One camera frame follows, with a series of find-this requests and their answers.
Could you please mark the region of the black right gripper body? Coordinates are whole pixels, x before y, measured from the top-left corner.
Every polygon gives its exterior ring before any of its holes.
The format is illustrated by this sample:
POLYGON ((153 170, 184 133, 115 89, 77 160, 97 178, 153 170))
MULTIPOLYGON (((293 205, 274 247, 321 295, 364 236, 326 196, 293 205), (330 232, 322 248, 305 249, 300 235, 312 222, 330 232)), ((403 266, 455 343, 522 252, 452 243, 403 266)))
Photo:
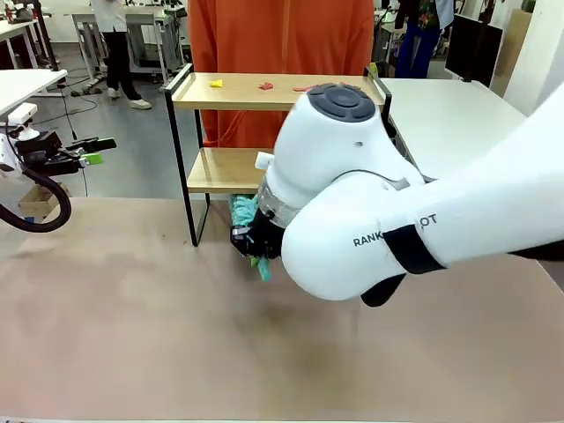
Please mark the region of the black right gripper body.
POLYGON ((279 257, 285 229, 276 225, 273 217, 272 211, 256 211, 249 223, 231 227, 230 242, 243 256, 279 257))

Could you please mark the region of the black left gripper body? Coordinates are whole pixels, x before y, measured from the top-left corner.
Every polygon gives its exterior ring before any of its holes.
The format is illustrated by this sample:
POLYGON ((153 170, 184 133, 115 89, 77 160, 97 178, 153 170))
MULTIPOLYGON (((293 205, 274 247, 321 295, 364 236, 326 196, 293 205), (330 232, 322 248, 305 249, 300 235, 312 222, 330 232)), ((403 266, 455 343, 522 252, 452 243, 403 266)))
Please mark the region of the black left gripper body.
POLYGON ((38 137, 17 141, 16 149, 26 168, 36 173, 77 173, 76 148, 65 146, 55 131, 42 131, 38 137))

